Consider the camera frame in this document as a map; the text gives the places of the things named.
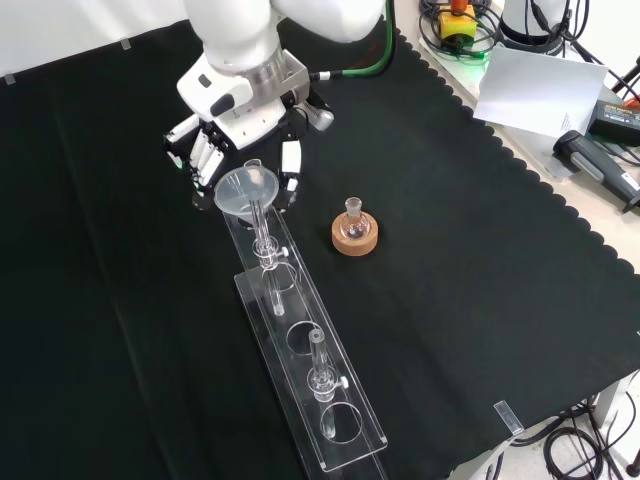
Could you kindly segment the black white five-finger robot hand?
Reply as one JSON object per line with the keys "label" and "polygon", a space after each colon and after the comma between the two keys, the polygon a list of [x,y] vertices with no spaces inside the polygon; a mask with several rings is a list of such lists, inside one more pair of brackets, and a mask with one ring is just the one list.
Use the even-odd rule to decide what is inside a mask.
{"label": "black white five-finger robot hand", "polygon": [[284,142],[280,189],[289,198],[295,195],[301,154],[289,116],[301,115],[307,127],[318,131],[334,121],[332,109],[312,88],[313,79],[302,62],[281,48],[263,64],[234,74],[220,73],[204,55],[199,57],[177,84],[191,115],[163,139],[167,156],[190,176],[196,208],[211,207],[213,184],[234,154],[273,135]]}

